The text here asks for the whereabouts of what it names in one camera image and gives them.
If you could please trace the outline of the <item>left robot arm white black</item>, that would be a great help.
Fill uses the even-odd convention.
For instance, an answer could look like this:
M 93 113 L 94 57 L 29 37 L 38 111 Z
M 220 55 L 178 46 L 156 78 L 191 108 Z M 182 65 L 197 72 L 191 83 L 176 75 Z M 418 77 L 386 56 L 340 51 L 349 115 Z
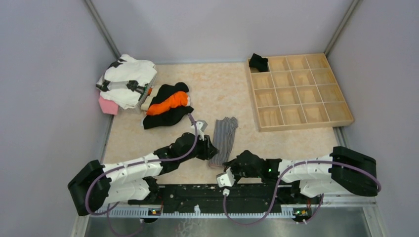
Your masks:
M 207 123 L 198 120 L 191 127 L 193 133 L 185 132 L 169 146 L 143 157 L 114 164 L 101 164 L 97 159 L 88 162 L 67 185 L 78 215 L 89 215 L 116 202 L 153 204 L 159 196 L 157 176 L 173 172 L 193 158 L 213 158 L 218 150 L 204 134 Z

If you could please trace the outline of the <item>orange underwear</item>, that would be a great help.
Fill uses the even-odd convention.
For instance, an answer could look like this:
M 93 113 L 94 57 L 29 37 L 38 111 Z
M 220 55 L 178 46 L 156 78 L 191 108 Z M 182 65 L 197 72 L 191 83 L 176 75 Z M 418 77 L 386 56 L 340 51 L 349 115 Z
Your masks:
M 160 103 L 152 104 L 146 114 L 149 116 L 160 115 L 180 106 L 190 106 L 191 99 L 186 92 L 178 91 L 171 95 L 168 99 Z

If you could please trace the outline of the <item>wooden compartment tray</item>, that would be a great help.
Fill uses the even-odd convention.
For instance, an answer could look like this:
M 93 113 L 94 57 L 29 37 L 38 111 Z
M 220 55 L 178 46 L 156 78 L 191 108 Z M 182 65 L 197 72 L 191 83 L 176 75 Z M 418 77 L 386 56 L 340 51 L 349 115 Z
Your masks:
M 349 126 L 354 117 L 323 53 L 262 56 L 269 71 L 247 78 L 259 132 Z

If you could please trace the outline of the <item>black boxer underwear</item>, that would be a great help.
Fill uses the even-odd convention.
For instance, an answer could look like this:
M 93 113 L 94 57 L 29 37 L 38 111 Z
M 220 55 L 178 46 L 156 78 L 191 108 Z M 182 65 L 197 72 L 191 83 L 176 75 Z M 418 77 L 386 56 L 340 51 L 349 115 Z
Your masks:
M 249 68 L 251 73 L 268 72 L 268 58 L 263 58 L 260 55 L 253 53 L 249 60 Z

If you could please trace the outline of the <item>grey striped underwear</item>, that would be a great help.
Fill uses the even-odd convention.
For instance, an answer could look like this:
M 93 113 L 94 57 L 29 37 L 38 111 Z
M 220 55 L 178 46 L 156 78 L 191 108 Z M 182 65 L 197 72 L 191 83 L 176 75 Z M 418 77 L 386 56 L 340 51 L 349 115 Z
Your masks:
M 229 160 L 237 128 L 238 120 L 235 117 L 225 117 L 222 120 L 216 120 L 213 145 L 218 149 L 218 153 L 209 160 L 209 167 L 223 167 L 223 164 Z

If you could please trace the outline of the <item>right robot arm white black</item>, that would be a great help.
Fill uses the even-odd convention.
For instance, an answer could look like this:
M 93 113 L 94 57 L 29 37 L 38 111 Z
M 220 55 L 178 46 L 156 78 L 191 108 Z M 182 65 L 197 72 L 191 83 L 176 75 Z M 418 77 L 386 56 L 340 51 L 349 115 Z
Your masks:
M 242 178 L 259 178 L 264 184 L 297 183 L 290 189 L 295 203 L 304 203 L 320 194 L 348 191 L 375 197 L 381 191 L 374 158 L 343 146 L 330 154 L 306 160 L 262 159 L 245 150 L 224 163 L 218 174 L 219 187 L 232 187 Z

